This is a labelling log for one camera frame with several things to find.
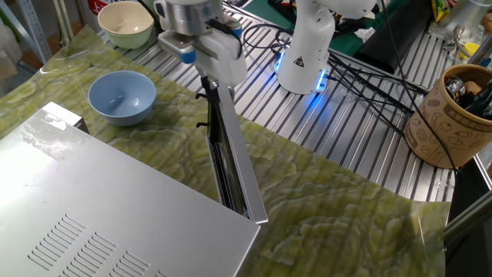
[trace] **metal frame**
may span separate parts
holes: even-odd
[[[38,56],[39,60],[45,64],[53,55],[46,42],[45,33],[39,24],[39,19],[32,6],[32,2],[31,0],[20,0],[18,1],[18,5],[28,23],[28,29],[32,36],[25,30],[24,26],[15,17],[7,4],[5,4],[5,0],[0,0],[0,10],[4,12],[8,20],[15,26],[32,51]]]

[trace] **green surface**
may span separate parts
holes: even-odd
[[[88,104],[91,84],[117,70],[140,72],[156,84],[151,114],[134,127],[109,125]],[[206,121],[208,104],[194,96],[121,56],[86,27],[33,78],[0,99],[0,138],[53,101],[82,115],[97,139],[217,201],[206,129],[195,128]],[[444,276],[449,203],[395,195],[238,118],[269,218],[240,277]]]
[[[392,0],[387,7],[387,12],[392,15],[394,11],[400,8],[407,0]],[[274,24],[280,25],[283,28],[293,29],[294,24],[288,21],[281,13],[277,12],[270,6],[267,0],[253,0],[249,5],[244,7],[244,10],[268,20]],[[384,14],[380,12],[376,15],[376,19],[367,19],[366,26],[378,30],[385,23]],[[331,41],[330,48],[342,52],[346,55],[353,56],[364,45],[362,40],[354,34],[346,34],[341,37],[334,38]]]

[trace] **table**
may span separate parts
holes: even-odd
[[[263,21],[247,12],[234,14],[234,17],[240,20],[243,29]],[[101,36],[111,44],[106,35]],[[260,45],[274,41],[274,31],[271,29],[259,29],[251,32],[250,36],[248,39],[251,43]],[[442,44],[442,41],[427,34],[419,36],[404,60],[404,71],[408,72],[409,82],[431,87],[442,71],[450,66]],[[165,78],[195,92],[202,90],[194,67],[182,64],[162,51],[155,39],[134,50],[113,47]],[[454,186],[452,171],[433,167],[419,159],[402,136],[389,129],[363,100],[348,92],[339,82],[332,81],[323,93],[295,95],[277,83],[273,71],[276,58],[269,50],[245,46],[244,53],[249,76],[236,87],[234,104],[238,114],[398,195],[419,201],[451,200]],[[340,56],[354,67],[364,67],[348,56]],[[367,70],[383,73],[371,67]],[[408,97],[402,93],[402,86],[380,78],[367,80],[410,107]],[[359,82],[354,82],[354,85],[368,98],[379,99]],[[402,112],[387,106],[379,107],[403,130],[407,118]]]

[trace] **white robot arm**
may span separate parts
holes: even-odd
[[[208,146],[221,202],[257,224],[268,222],[238,122],[232,89],[248,70],[242,55],[241,24],[223,14],[222,0],[157,0],[165,32],[161,47],[194,64],[208,101]]]
[[[348,18],[361,18],[376,0],[297,0],[298,18],[291,47],[275,66],[278,81],[289,92],[322,92],[329,72],[328,47],[335,31],[331,11]]]

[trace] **wooden cup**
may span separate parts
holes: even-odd
[[[463,82],[474,81],[482,88],[492,79],[492,72],[478,65],[455,65],[437,80],[419,110],[459,167],[492,141],[492,121],[462,109],[448,95],[444,82],[457,76]],[[405,127],[405,137],[415,154],[425,162],[441,168],[452,168],[449,158],[430,129],[415,112]]]

